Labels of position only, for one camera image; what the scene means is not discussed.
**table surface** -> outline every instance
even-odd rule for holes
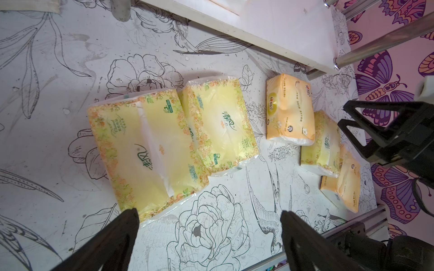
[[[265,138],[266,79],[284,72],[306,80],[303,65],[237,41],[237,52],[215,47],[213,55],[182,54],[189,44],[224,36],[144,4],[132,7],[127,23],[109,9],[103,0],[70,0],[61,15],[1,13],[0,269],[49,270],[119,214],[93,151],[86,109],[136,90],[139,80],[142,87],[180,89],[198,77],[239,77],[261,155],[245,169],[211,178],[203,193],[140,228],[130,270],[242,270],[281,251],[275,217],[282,209],[297,212],[319,232],[359,215],[325,198],[320,177],[298,165],[300,147]],[[336,33],[347,37],[345,17],[333,12]],[[347,39],[337,44],[341,53],[349,51]],[[349,117],[342,105],[357,98],[351,66],[311,84],[315,110],[335,121]],[[363,133],[356,136],[365,140]],[[342,141],[348,143],[345,136]],[[376,203],[369,164],[358,158],[359,213],[365,213]],[[193,210],[216,196],[226,203],[214,214],[220,227]],[[187,220],[197,224],[186,227]],[[201,245],[204,240],[218,249]]]

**leaf line drawing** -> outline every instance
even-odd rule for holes
[[[97,180],[107,175],[93,138],[92,129],[78,131],[77,138],[68,146],[68,155],[75,163],[86,164],[86,170],[91,179]]]
[[[256,198],[252,186],[250,184],[249,172],[246,168],[246,178],[249,187],[250,200],[252,202],[253,211],[255,213],[258,226],[264,234],[273,234],[273,239],[271,241],[271,255],[275,255],[282,248],[282,226],[280,224],[280,214],[282,213],[282,208],[280,207],[280,183],[279,183],[279,173],[276,175],[277,180],[274,183],[271,171],[268,169],[270,174],[271,185],[273,188],[273,198],[274,198],[274,211],[267,211]]]
[[[24,189],[38,190],[42,193],[52,196],[55,199],[60,200],[61,202],[64,202],[64,200],[60,196],[58,196],[53,191],[43,187],[42,185],[3,169],[0,169],[0,183],[10,183]]]
[[[52,251],[56,254],[60,260],[62,258],[57,254],[57,252],[50,246],[47,241],[44,240],[40,235],[18,223],[15,220],[7,218],[0,215],[0,245],[7,249],[17,260],[24,265],[27,270],[32,271],[32,264],[21,246],[20,242],[15,238],[15,235],[23,236],[33,242],[45,247],[46,249]]]
[[[289,186],[289,206],[288,211],[292,211],[293,209],[293,189],[292,186]],[[307,215],[304,213],[303,210],[297,210],[295,211],[295,214],[298,215],[301,219],[303,219],[304,222],[306,222],[310,226],[310,221]]]
[[[175,235],[166,247],[171,271],[239,271],[238,257],[250,248],[243,208],[221,184],[202,192],[192,209],[179,215]]]
[[[256,123],[254,121],[250,120],[250,124],[252,125],[253,135],[254,135],[254,137],[256,139],[256,143],[258,144],[258,147],[259,147],[259,156],[258,157],[262,162],[265,162],[265,158],[264,158],[264,156],[262,156],[262,153],[261,153],[260,143],[261,143],[261,140],[263,138],[266,138],[267,134],[265,132],[264,133],[260,132],[258,126],[256,125]],[[274,144],[274,142],[272,141],[270,144],[270,147],[268,149],[270,149],[271,146],[273,146],[273,144]]]
[[[104,208],[99,210],[97,213],[88,215],[84,219],[82,226],[76,234],[73,252],[89,241],[91,237],[97,234],[119,215],[116,206],[117,203],[110,208]]]
[[[36,72],[35,65],[33,64],[33,42],[36,38],[36,35],[45,25],[47,20],[50,22],[50,25],[54,31],[54,55],[57,61],[76,76],[90,77],[90,75],[86,73],[70,68],[65,63],[65,59],[63,57],[62,34],[56,22],[54,21],[52,14],[50,13],[43,13],[42,19],[39,21],[39,23],[29,26],[12,36],[0,40],[0,54],[4,54],[6,56],[6,60],[3,63],[0,63],[0,71],[22,52],[25,52],[26,54],[26,70],[24,72],[20,88],[23,114],[26,118],[31,118],[38,102],[40,91],[38,74]]]
[[[288,158],[288,156],[294,157],[300,154],[300,146],[285,144],[284,146],[274,148],[269,154],[271,161],[279,161]]]
[[[253,73],[247,64],[244,65],[243,72],[241,73],[241,77],[238,80],[240,81],[240,85],[243,88],[243,91],[246,91],[252,84]]]
[[[102,7],[105,10],[112,10],[110,2],[106,0],[74,1],[87,8]],[[133,43],[137,43],[143,47],[146,45],[146,42],[152,39],[152,33],[145,32],[145,29],[151,30],[154,33],[173,32],[176,45],[185,50],[174,50],[174,52],[180,54],[231,54],[244,51],[252,46],[252,44],[230,35],[214,36],[194,46],[187,40],[188,23],[190,20],[166,10],[149,6],[139,0],[135,0],[131,9],[133,10],[131,14],[132,20],[126,22],[126,24],[133,24],[133,29],[129,31],[129,36],[132,38]],[[137,36],[143,36],[145,40],[141,40]]]
[[[314,229],[319,233],[324,233],[330,229],[330,223],[332,223],[335,227],[344,224],[347,222],[345,219],[340,218],[335,215],[330,215],[330,211],[327,208],[327,214],[326,215],[320,215],[318,216],[322,217],[322,220],[315,221]]]

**yellow tissue pack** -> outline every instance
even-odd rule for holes
[[[324,111],[315,116],[315,143],[301,147],[300,165],[320,176],[339,176],[339,150],[341,134],[339,127]]]
[[[281,74],[266,82],[267,139],[310,146],[315,142],[310,84]]]
[[[339,178],[323,176],[321,191],[338,208],[358,212],[360,196],[360,164],[343,145],[341,146]]]
[[[208,184],[176,90],[118,96],[88,116],[119,208],[140,222]]]
[[[212,176],[237,171],[259,155],[238,78],[192,80],[178,94],[195,149]]]

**metal rod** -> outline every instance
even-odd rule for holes
[[[324,6],[326,7],[330,7],[332,6],[334,3],[336,3],[338,0],[324,0]]]
[[[323,232],[321,235],[324,238],[327,239],[328,237],[330,237],[330,236],[332,236],[332,235],[334,235],[334,234],[336,234],[336,233],[338,233],[338,232],[340,232],[340,231],[348,228],[349,226],[351,226],[351,225],[353,225],[353,224],[355,224],[357,222],[362,222],[363,223],[363,221],[365,219],[373,217],[375,215],[379,215],[379,214],[381,214],[381,213],[383,213],[385,211],[386,211],[386,207],[384,205],[378,205],[377,208],[375,208],[375,209],[373,209],[373,210],[371,210],[369,212],[366,212],[363,215],[355,217],[355,218],[353,218],[353,219],[345,222],[344,224],[341,224],[341,225],[339,225],[339,226],[337,226],[335,228],[332,228],[329,231]],[[278,264],[278,263],[280,263],[280,262],[282,262],[284,260],[286,260],[286,253],[283,250],[282,252],[279,252],[279,253],[277,253],[277,254],[275,254],[275,255],[273,255],[273,256],[271,256],[271,257],[269,257],[269,258],[267,258],[267,259],[265,259],[263,261],[260,261],[260,262],[254,264],[254,265],[252,265],[250,267],[247,267],[243,271],[263,271],[263,270],[269,268],[270,266]]]
[[[434,12],[431,12],[430,14],[411,22],[408,25],[393,30],[392,32],[387,33],[386,35],[379,37],[378,39],[373,40],[354,51],[336,58],[335,67],[340,69],[432,31],[434,31]],[[324,74],[326,73],[317,69],[313,69],[309,71],[306,76],[309,80],[312,80]]]
[[[349,21],[351,18],[367,10],[379,1],[380,0],[358,0],[354,4],[350,5],[347,9],[342,11],[342,14],[344,14],[347,21]]]

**plastic wrapping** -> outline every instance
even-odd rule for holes
[[[310,84],[281,74],[267,80],[267,139],[310,146],[315,142]]]
[[[320,176],[339,177],[339,127],[324,111],[314,113],[315,143],[301,147],[300,165]]]
[[[237,171],[258,157],[238,78],[189,81],[179,96],[195,149],[212,176]]]
[[[143,222],[208,185],[176,90],[118,96],[88,115],[121,211]]]
[[[336,207],[356,213],[360,196],[360,164],[344,145],[340,153],[339,178],[323,176],[321,191]]]

